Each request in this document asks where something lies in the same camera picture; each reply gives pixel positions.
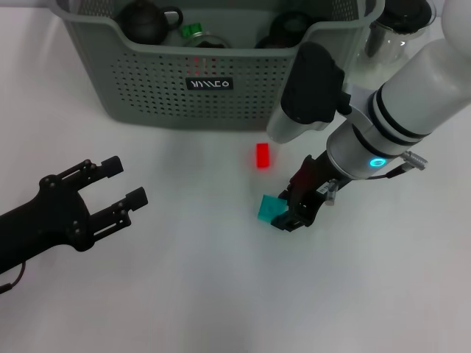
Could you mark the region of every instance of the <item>cable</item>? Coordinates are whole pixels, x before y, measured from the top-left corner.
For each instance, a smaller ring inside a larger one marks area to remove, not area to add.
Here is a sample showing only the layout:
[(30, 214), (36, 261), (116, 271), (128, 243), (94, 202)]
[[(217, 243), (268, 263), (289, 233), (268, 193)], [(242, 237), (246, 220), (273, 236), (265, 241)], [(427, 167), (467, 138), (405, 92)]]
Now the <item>cable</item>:
[(3, 294), (9, 290), (12, 290), (13, 287), (15, 287), (21, 280), (21, 278), (23, 277), (24, 275), (24, 270), (26, 269), (26, 263), (22, 263), (21, 264), (21, 270), (20, 270), (20, 274), (18, 275), (18, 277), (15, 279), (15, 281), (13, 283), (8, 283), (6, 285), (0, 285), (0, 294)]
[(378, 175), (377, 177), (376, 176), (371, 176), (370, 178), (368, 178), (367, 180), (378, 180), (378, 179), (385, 179), (387, 178), (387, 175)]
[(404, 164), (401, 164), (400, 166), (394, 168), (392, 171), (390, 171), (386, 174), (378, 175), (378, 176), (371, 176), (370, 178), (368, 178), (366, 180), (378, 180), (378, 179), (385, 179), (385, 178), (391, 179), (391, 178), (397, 177), (398, 175), (407, 173), (408, 171), (410, 171), (412, 169), (414, 169), (413, 166), (411, 166), (408, 163), (404, 163)]

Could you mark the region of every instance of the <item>white tabletop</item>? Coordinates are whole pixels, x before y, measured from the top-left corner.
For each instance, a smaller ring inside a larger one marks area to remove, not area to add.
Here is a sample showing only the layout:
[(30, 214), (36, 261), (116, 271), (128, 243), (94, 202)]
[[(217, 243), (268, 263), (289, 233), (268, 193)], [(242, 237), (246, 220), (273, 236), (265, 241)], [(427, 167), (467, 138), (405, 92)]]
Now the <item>white tabletop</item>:
[(60, 246), (27, 263), (0, 296), (2, 353), (470, 351), (470, 108), (414, 147), (426, 171), (354, 182), (288, 233), (257, 219), (261, 197), (321, 154), (341, 117), (272, 144), (260, 172), (263, 132), (109, 118), (48, 10), (1, 9), (0, 47), (0, 214), (86, 158), (124, 165), (82, 193), (91, 212), (140, 186), (149, 197), (88, 252)]

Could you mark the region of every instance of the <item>black kettle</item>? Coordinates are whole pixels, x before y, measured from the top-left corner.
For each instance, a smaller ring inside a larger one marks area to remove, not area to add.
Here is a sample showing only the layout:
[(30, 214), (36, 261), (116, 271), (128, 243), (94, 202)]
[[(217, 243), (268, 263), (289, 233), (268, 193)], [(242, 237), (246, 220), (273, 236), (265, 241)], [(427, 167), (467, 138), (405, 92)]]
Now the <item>black kettle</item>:
[[(175, 11), (178, 21), (169, 24), (165, 13)], [(135, 0), (115, 18), (126, 37), (139, 44), (161, 44), (170, 30), (183, 22), (182, 11), (175, 6), (158, 8), (149, 0)]]

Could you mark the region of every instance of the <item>logo on basket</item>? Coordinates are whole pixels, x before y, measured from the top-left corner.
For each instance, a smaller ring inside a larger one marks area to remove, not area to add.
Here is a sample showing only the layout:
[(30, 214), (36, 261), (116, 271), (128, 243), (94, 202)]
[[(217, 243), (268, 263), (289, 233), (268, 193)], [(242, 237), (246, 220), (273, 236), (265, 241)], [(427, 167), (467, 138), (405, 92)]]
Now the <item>logo on basket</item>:
[(189, 90), (233, 90), (232, 77), (187, 77), (186, 87)]

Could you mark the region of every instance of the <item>robotic arm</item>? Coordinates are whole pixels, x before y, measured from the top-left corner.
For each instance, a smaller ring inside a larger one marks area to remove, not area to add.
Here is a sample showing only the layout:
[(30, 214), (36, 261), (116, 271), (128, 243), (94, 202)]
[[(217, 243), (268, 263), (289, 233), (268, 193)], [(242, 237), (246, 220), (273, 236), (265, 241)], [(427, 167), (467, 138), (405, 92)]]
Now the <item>robotic arm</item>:
[[(129, 211), (147, 204), (143, 188), (98, 213), (88, 212), (79, 190), (123, 171), (118, 157), (101, 166), (86, 160), (58, 175), (39, 182), (39, 193), (27, 204), (0, 216), (0, 274), (24, 263), (53, 246), (66, 244), (78, 252), (89, 250), (96, 241), (131, 225)], [(0, 286), (0, 293), (14, 287)]]
[[(322, 130), (338, 111), (347, 120), (318, 158), (307, 156), (279, 197), (288, 211), (272, 225), (289, 232), (315, 220), (322, 204), (353, 180), (392, 178), (427, 161), (409, 151), (471, 103), (471, 1), (447, 0), (445, 39), (429, 43), (377, 91), (344, 87), (344, 73), (320, 45), (301, 45), (279, 106), (267, 127), (278, 143)], [(392, 160), (404, 164), (373, 176)]]

